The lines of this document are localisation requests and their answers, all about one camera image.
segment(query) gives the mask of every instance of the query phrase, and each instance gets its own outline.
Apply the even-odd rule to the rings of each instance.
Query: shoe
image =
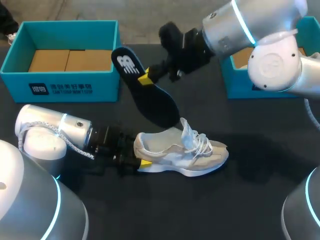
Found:
[[[15,38],[16,38],[16,35],[17,35],[16,32],[15,32],[15,33],[12,33],[12,34],[9,34],[9,35],[6,35],[6,37],[8,38],[8,43],[9,43],[10,45],[14,42],[14,40],[15,40]]]
[[[158,173],[176,171],[187,177],[208,174],[227,160],[227,146],[209,140],[205,134],[192,130],[187,120],[180,119],[183,131],[172,127],[159,133],[139,133],[133,149],[137,158],[151,162],[138,171]]]
[[[161,128],[171,128],[179,123],[178,107],[172,97],[144,78],[145,69],[135,53],[128,47],[112,51],[112,63],[129,88],[136,107],[149,121]]]

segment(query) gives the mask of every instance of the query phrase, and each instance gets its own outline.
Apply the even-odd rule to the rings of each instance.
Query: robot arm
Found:
[[[318,60],[300,57],[294,37],[298,20],[307,12],[306,0],[231,0],[203,19],[200,31],[194,28],[183,34],[169,22],[159,31],[168,58],[151,66],[148,77],[156,83],[169,73],[175,81],[213,56],[223,59],[253,45],[248,71],[256,86],[308,95],[314,92],[310,86],[317,83],[312,76]]]

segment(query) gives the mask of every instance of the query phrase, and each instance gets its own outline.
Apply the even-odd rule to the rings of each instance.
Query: teal box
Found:
[[[313,16],[302,18],[295,36],[300,48],[307,56],[320,52],[320,25]],[[251,82],[247,69],[237,69],[233,57],[221,62],[221,71],[228,99],[292,98],[294,95],[282,92],[269,92],[256,88]]]
[[[114,50],[118,21],[27,21],[0,74],[16,103],[116,102],[119,74],[110,71],[28,72],[36,50]]]

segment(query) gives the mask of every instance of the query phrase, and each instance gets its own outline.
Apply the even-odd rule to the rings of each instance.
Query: sneaker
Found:
[[[6,37],[8,38],[8,43],[9,43],[10,45],[14,42],[14,40],[15,40],[15,38],[16,38],[16,35],[17,35],[16,32],[15,32],[15,33],[12,33],[12,34],[9,34],[9,35],[6,35]]]
[[[180,119],[183,131],[172,127],[159,133],[139,133],[134,141],[137,158],[151,162],[140,172],[176,171],[187,177],[208,174],[227,160],[227,146],[209,140],[205,134],[192,130],[187,120]]]

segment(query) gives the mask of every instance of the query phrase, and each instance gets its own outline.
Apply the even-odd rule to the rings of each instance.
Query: gray floor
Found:
[[[16,21],[119,20],[125,44],[157,44],[158,30],[174,21],[187,31],[230,0],[0,0]],[[309,15],[320,20],[320,0],[308,0]]]

